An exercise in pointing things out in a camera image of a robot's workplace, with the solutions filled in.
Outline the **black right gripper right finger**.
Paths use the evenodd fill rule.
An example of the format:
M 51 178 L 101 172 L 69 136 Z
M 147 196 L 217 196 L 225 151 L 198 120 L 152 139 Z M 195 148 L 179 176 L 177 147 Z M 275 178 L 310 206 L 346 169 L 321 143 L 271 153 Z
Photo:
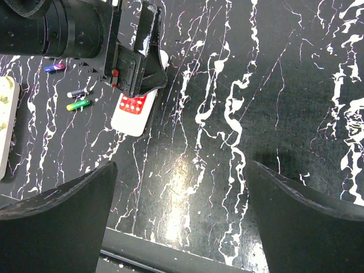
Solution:
M 249 161 L 245 176 L 270 272 L 363 272 L 363 207 Z

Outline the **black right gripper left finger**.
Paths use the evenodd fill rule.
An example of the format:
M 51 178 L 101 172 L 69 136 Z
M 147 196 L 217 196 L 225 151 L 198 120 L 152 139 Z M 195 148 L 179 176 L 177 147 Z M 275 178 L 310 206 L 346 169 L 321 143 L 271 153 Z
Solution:
M 1 207 L 1 272 L 95 272 L 117 165 Z

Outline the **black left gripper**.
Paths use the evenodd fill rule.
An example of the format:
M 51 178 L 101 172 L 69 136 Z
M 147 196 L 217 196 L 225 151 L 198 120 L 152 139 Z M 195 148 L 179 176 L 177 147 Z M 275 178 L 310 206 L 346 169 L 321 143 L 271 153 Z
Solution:
M 80 59 L 129 97 L 164 88 L 168 54 L 159 48 L 162 8 L 142 2 L 133 52 L 118 41 L 123 3 L 1 1 L 1 54 Z

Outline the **white remote control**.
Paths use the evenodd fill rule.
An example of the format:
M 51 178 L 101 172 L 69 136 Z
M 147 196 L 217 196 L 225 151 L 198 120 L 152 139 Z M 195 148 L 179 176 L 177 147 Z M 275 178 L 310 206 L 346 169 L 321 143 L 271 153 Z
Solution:
M 162 87 L 160 85 L 143 96 L 133 98 L 121 93 L 111 118 L 111 128 L 133 137 L 141 136 L 146 127 L 158 89 Z

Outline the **black AAA battery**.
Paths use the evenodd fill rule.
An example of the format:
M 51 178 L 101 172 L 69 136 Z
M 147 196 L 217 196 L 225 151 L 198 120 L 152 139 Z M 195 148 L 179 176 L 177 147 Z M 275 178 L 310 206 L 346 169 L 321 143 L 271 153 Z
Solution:
M 82 88 L 67 93 L 68 98 L 77 98 L 79 96 L 88 95 L 90 90 L 88 88 Z

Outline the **green yellow AAA battery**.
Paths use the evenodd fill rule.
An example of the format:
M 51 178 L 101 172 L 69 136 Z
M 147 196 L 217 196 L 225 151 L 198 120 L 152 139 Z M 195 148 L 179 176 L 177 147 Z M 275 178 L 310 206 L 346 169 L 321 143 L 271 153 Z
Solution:
M 78 109 L 88 106 L 88 105 L 90 105 L 90 101 L 88 99 L 83 99 L 83 100 L 78 100 L 72 104 L 67 105 L 66 109 L 68 111 L 75 111 L 75 110 L 78 110 Z

